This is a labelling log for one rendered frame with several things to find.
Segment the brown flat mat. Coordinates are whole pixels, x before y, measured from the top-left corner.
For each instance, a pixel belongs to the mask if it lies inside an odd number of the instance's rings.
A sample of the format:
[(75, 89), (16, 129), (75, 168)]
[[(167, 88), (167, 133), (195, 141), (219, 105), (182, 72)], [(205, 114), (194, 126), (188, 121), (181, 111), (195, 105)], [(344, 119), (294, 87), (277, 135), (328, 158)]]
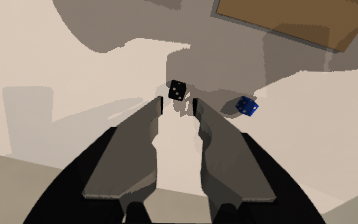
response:
[(358, 34), (358, 0), (219, 0), (216, 14), (339, 52)]

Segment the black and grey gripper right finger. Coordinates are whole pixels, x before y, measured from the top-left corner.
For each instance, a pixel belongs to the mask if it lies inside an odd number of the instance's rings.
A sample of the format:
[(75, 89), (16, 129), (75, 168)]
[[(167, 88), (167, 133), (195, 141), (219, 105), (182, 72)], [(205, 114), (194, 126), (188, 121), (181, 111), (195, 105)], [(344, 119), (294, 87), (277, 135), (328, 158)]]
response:
[(212, 223), (220, 206), (231, 203), (243, 224), (326, 224), (298, 183), (248, 133), (199, 98), (193, 98), (193, 116), (200, 123), (201, 188)]

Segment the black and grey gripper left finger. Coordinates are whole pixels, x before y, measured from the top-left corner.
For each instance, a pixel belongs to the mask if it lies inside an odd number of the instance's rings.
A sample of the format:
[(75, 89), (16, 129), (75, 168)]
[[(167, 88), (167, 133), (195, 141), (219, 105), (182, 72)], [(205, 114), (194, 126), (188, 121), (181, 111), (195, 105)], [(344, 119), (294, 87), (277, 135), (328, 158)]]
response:
[[(110, 127), (47, 187), (23, 224), (115, 224), (157, 186), (158, 96)], [(151, 142), (151, 143), (150, 143)], [(125, 216), (126, 217), (126, 216)]]

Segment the blue die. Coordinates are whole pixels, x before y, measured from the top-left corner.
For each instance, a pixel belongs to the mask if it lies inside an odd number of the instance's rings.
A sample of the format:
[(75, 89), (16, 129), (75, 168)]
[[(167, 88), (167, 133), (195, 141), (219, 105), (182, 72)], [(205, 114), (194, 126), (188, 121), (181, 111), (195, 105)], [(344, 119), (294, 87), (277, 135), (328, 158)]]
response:
[(242, 96), (236, 104), (236, 108), (242, 114), (251, 116), (259, 106), (250, 98)]

